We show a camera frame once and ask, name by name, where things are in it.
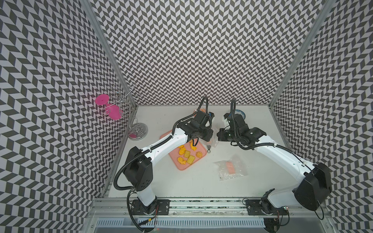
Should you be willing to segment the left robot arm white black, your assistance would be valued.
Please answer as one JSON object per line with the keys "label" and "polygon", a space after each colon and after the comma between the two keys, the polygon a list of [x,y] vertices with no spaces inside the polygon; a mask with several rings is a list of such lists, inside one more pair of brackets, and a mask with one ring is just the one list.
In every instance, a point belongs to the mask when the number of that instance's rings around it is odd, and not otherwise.
{"label": "left robot arm white black", "polygon": [[167,136],[142,149],[131,148],[125,164],[114,176],[113,187],[118,191],[128,190],[128,194],[135,192],[146,213],[152,213],[157,203],[151,188],[153,167],[179,146],[188,142],[198,143],[200,139],[210,141],[214,114],[208,111],[208,104],[208,97],[204,96],[197,110],[178,120]]}

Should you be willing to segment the yellow rectangular biscuit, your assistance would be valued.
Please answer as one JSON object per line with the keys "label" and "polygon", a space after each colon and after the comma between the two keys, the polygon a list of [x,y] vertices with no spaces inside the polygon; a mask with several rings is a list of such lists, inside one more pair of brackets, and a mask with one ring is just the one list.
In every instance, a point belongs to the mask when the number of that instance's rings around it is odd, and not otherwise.
{"label": "yellow rectangular biscuit", "polygon": [[188,159],[187,159],[187,163],[190,164],[190,165],[192,165],[193,162],[194,162],[194,160],[195,160],[195,156],[190,155],[190,156],[188,157]]}

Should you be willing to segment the yellow fish cookie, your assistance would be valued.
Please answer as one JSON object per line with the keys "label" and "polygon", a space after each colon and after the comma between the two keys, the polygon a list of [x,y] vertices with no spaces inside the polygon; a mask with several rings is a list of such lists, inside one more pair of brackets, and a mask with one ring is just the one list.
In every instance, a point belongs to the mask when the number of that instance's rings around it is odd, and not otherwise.
{"label": "yellow fish cookie", "polygon": [[178,158],[177,158],[177,161],[178,161],[178,163],[181,164],[181,165],[185,165],[185,164],[187,163],[186,160],[185,160],[184,158],[182,158],[182,157],[178,157]]}

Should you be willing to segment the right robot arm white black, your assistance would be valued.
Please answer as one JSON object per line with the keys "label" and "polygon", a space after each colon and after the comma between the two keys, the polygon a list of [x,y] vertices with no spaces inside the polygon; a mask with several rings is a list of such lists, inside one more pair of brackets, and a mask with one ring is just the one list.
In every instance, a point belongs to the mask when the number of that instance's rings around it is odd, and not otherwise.
{"label": "right robot arm white black", "polygon": [[296,181],[290,187],[268,190],[259,201],[262,213],[270,215],[276,209],[296,205],[315,212],[331,194],[329,167],[301,158],[257,127],[249,128],[243,116],[236,113],[235,98],[231,100],[230,112],[224,115],[224,123],[226,127],[217,133],[219,141],[230,142],[242,150],[256,150],[276,162]]}

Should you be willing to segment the clear resealable bag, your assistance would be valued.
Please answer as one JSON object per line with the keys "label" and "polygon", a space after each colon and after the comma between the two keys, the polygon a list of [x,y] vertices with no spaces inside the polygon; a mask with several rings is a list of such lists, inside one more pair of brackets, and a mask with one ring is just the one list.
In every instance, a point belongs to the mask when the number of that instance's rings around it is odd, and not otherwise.
{"label": "clear resealable bag", "polygon": [[217,146],[218,142],[219,141],[218,141],[217,135],[215,133],[213,133],[211,139],[208,142],[206,142],[206,145],[215,148]]}

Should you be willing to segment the yellow square cracker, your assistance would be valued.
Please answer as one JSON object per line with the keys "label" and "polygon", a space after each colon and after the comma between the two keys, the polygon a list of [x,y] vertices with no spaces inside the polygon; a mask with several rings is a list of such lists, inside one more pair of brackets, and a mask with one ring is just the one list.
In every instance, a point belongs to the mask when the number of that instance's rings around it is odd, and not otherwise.
{"label": "yellow square cracker", "polygon": [[184,157],[185,158],[189,158],[190,157],[190,151],[189,150],[186,150],[185,153],[184,153]]}

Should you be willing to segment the round orange cookie bottom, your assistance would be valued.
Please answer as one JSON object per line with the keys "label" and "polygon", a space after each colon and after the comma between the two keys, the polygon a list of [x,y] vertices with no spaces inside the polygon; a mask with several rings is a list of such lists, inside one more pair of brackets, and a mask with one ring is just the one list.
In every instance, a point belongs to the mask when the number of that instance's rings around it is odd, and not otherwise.
{"label": "round orange cookie bottom", "polygon": [[198,158],[201,158],[201,157],[203,157],[203,153],[201,151],[198,151],[198,152],[196,152],[196,156]]}

